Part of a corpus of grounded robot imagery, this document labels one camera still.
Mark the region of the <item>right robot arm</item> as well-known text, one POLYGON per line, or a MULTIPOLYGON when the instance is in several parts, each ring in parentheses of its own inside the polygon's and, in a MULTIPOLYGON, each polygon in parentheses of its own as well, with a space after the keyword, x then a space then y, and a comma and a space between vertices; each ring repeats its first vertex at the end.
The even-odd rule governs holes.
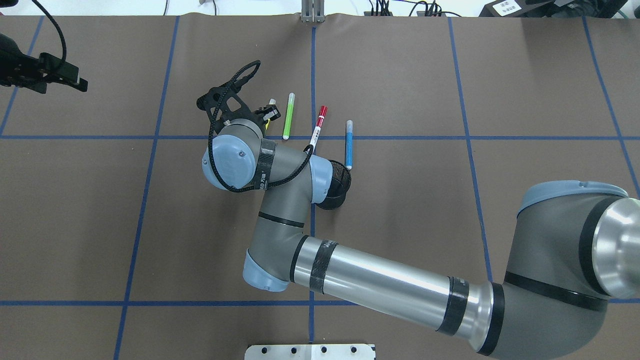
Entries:
MULTIPOLYGON (((263 80, 241 93, 252 107, 299 98, 292 126, 308 136, 329 108, 318 153, 340 158, 346 120, 355 123, 353 184, 338 210, 314 209, 305 230, 373 255, 462 276, 502 281, 515 214, 528 187, 551 180, 610 182, 637 196, 639 96, 595 79, 528 90, 506 88, 507 104, 471 82, 436 80, 375 88, 263 80)), ((240 359, 262 343, 370 342, 382 359, 475 359, 460 340, 297 285, 276 294, 242 281, 243 251, 259 194, 225 194, 194 180, 204 198, 195 223, 202 290, 190 299, 230 305, 181 311, 175 359, 240 359)))

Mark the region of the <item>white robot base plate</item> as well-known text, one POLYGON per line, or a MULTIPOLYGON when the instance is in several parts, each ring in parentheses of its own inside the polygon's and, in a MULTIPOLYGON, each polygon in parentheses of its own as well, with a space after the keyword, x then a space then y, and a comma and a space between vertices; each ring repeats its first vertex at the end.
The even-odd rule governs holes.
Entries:
POLYGON ((374 344, 263 344, 251 345, 245 360, 376 360, 374 344))

